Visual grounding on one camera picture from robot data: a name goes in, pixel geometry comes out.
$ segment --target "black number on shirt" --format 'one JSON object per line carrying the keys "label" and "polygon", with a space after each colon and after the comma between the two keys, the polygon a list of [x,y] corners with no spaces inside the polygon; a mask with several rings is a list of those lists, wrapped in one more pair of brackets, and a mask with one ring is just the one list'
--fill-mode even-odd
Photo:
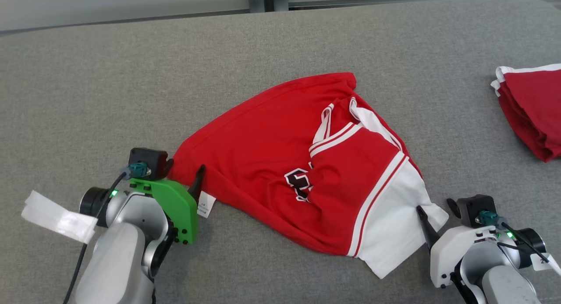
{"label": "black number on shirt", "polygon": [[304,190],[311,187],[310,181],[305,173],[307,173],[307,170],[297,168],[284,175],[284,178],[286,179],[286,182],[294,188],[294,191],[296,192],[296,200],[308,202],[308,194]]}

